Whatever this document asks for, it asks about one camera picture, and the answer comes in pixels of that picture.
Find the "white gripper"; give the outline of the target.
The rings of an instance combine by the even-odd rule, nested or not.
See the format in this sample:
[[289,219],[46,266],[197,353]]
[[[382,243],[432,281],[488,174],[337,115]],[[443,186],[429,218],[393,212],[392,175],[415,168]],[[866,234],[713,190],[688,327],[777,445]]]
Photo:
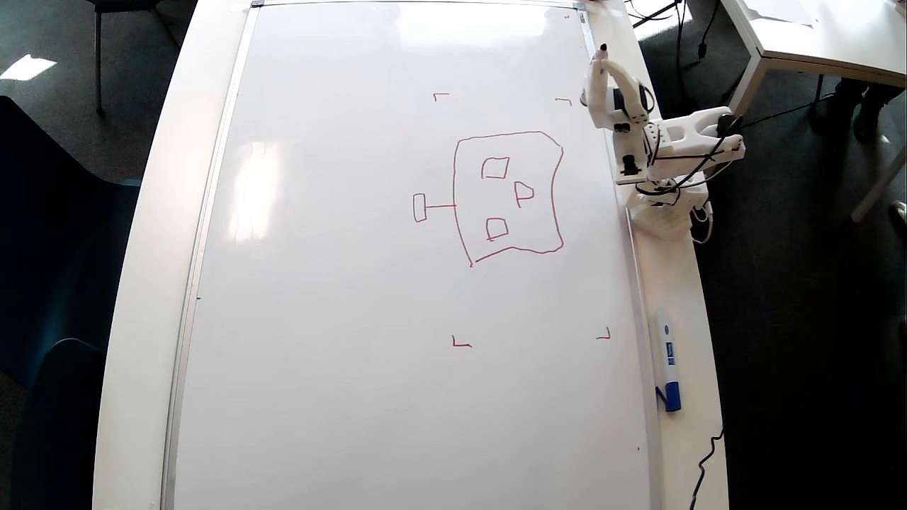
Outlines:
[[[616,85],[608,85],[609,75]],[[592,60],[585,74],[581,103],[592,114],[596,128],[629,133],[649,124],[655,97],[618,62]]]

